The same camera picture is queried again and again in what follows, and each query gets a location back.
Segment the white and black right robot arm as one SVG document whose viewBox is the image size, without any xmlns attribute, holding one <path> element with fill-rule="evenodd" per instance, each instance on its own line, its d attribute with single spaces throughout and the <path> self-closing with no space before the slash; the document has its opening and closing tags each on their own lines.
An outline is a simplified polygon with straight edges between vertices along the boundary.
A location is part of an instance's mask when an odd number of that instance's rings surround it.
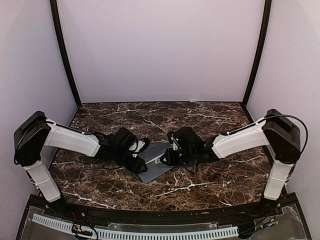
<svg viewBox="0 0 320 240">
<path fill-rule="evenodd" d="M 189 126 L 167 134 L 171 147 L 157 160 L 166 166 L 185 166 L 190 162 L 214 163 L 236 153 L 255 149 L 269 149 L 273 154 L 272 167 L 264 188 L 264 199 L 255 205 L 255 213 L 266 217 L 275 208 L 283 187 L 307 146 L 301 142 L 298 121 L 308 133 L 306 124 L 298 117 L 282 114 L 272 108 L 257 121 L 233 131 L 222 132 L 202 140 Z"/>
</svg>

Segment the grey paper envelope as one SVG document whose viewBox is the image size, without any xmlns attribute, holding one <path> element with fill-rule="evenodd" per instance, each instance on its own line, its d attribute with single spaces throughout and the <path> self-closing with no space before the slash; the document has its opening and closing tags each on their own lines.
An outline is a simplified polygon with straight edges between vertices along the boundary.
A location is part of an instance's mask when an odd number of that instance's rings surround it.
<svg viewBox="0 0 320 240">
<path fill-rule="evenodd" d="M 148 184 L 174 168 L 163 163 L 155 164 L 155 160 L 160 159 L 168 148 L 172 148 L 170 143 L 152 143 L 145 151 L 138 154 L 140 158 L 145 160 L 147 166 L 146 172 L 138 174 L 144 184 Z"/>
</svg>

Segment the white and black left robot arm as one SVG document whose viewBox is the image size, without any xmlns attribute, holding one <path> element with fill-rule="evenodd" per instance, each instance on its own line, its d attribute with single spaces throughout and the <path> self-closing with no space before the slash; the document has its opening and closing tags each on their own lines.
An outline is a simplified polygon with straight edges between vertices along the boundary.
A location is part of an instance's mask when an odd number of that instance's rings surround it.
<svg viewBox="0 0 320 240">
<path fill-rule="evenodd" d="M 148 169 L 139 154 L 149 147 L 150 140 L 138 138 L 125 127 L 114 134 L 84 132 L 61 125 L 38 110 L 14 131 L 13 141 L 14 164 L 24 168 L 60 218 L 67 218 L 71 208 L 62 200 L 62 191 L 42 161 L 43 148 L 71 151 L 104 162 L 114 161 L 136 175 Z"/>
</svg>

